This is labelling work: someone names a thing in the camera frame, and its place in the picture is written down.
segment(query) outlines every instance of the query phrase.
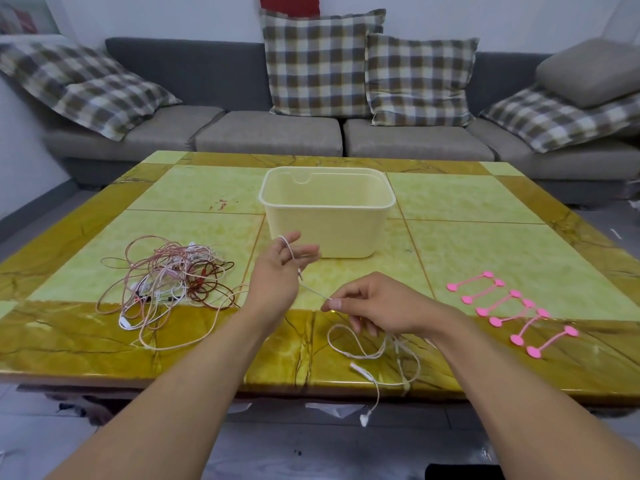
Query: sofa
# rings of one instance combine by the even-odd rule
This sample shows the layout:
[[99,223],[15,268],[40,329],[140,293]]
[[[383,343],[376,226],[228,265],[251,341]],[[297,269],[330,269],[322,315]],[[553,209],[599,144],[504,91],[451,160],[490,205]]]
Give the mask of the sofa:
[[[161,108],[119,142],[71,122],[50,129],[44,144],[84,186],[108,185],[156,150],[503,161],[577,204],[616,196],[640,171],[640,150],[613,137],[538,155],[480,118],[466,128],[372,127],[369,120],[270,114],[261,43],[110,38],[106,48],[184,104]],[[478,52],[467,87],[471,112],[530,86],[548,56]]]

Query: plastic container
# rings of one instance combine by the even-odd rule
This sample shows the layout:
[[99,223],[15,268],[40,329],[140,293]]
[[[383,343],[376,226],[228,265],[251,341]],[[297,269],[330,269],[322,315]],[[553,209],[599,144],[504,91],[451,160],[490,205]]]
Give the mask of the plastic container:
[[326,258],[372,255],[396,204],[387,176],[369,168],[273,168],[258,198],[272,239],[299,230],[300,244],[320,244]]

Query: gray floor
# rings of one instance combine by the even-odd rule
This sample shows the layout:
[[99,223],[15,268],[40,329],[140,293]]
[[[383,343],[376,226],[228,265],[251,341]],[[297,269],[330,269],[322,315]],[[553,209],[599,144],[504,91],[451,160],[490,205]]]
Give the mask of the gray floor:
[[[0,261],[91,195],[78,193],[0,244]],[[628,204],[580,215],[640,258],[640,214]],[[640,413],[605,421],[640,445]],[[44,396],[0,385],[0,480],[43,478],[94,432]],[[365,429],[357,413],[338,419],[300,401],[263,399],[228,415],[203,478],[419,479],[432,462],[496,462],[473,409],[380,405]]]

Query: forearm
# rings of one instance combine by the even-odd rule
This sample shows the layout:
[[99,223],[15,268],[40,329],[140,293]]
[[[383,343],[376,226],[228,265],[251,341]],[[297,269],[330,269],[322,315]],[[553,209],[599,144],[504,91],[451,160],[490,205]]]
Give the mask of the forearm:
[[199,479],[228,406],[267,336],[240,311],[158,378],[51,479]]
[[480,416],[510,480],[640,478],[640,453],[633,444],[466,317],[447,322],[433,341]]

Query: coffee table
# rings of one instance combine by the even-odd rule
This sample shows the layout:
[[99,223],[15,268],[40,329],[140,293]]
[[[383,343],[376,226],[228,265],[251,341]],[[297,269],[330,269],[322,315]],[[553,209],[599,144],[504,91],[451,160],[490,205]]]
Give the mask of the coffee table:
[[[55,387],[148,385],[186,351],[131,345],[136,332],[119,328],[116,315],[95,312],[96,300],[122,277],[100,259],[121,257],[130,241],[155,234],[212,245],[236,263],[226,284],[247,281],[270,240],[257,200],[260,184],[268,168],[282,165],[379,169],[397,195],[380,249],[365,259],[322,260],[304,273],[309,287],[330,294],[344,282],[382,271],[460,307],[519,360],[582,403],[640,405],[640,262],[506,163],[156,152],[0,265],[0,378]],[[464,293],[446,289],[485,270],[554,317],[527,330],[527,345],[541,345],[565,324],[580,337],[563,337],[540,360],[511,345],[509,336],[521,330],[523,319],[494,328],[474,311],[503,296],[501,290],[468,306],[461,295],[486,288],[488,280],[466,285]],[[319,312],[321,302],[301,289],[247,371],[241,392],[375,396],[373,384],[349,368],[350,359],[328,346],[329,327],[343,318]],[[521,307],[512,300],[493,315],[509,317]],[[223,312],[219,322],[232,317],[233,311]],[[207,309],[178,306],[151,340],[157,347],[187,342],[212,320]],[[442,355],[423,339],[408,339],[422,362],[420,379],[409,390],[382,387],[382,395],[463,399]],[[334,340],[356,353],[352,336],[336,332]],[[364,336],[364,342],[375,350],[380,339]],[[391,350],[361,365],[381,381],[399,380]],[[414,367],[403,357],[408,375]]]

